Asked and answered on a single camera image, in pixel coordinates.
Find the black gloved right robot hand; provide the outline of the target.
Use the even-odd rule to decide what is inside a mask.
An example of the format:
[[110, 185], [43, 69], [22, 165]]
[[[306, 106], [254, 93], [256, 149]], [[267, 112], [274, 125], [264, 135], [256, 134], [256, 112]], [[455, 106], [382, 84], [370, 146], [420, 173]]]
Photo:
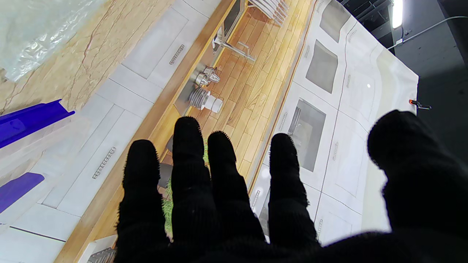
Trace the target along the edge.
[[387, 177], [391, 231], [321, 246], [307, 211], [294, 142], [272, 137], [269, 239], [254, 215], [229, 137], [208, 138], [193, 117], [174, 125], [172, 241], [165, 232], [153, 143], [132, 143], [119, 204], [116, 263], [466, 263], [467, 168], [409, 111], [393, 110], [370, 131], [368, 154]]

